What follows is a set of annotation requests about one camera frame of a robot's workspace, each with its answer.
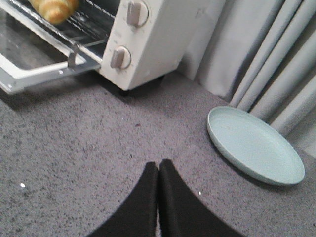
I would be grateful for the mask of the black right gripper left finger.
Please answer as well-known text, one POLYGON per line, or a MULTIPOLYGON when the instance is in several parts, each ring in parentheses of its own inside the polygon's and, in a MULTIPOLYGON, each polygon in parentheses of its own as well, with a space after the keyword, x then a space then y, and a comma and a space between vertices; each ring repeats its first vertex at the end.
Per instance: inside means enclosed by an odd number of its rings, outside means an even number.
POLYGON ((156 235, 158 168, 146 163, 136 186, 90 237, 154 237, 156 235))

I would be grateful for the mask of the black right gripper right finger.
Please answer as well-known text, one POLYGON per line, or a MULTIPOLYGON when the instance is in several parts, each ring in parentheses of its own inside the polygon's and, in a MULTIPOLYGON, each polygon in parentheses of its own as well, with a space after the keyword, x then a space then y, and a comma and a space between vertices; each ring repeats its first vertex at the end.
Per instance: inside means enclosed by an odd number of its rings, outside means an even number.
POLYGON ((189 189, 172 161, 159 166, 159 220, 163 237, 241 237, 189 189))

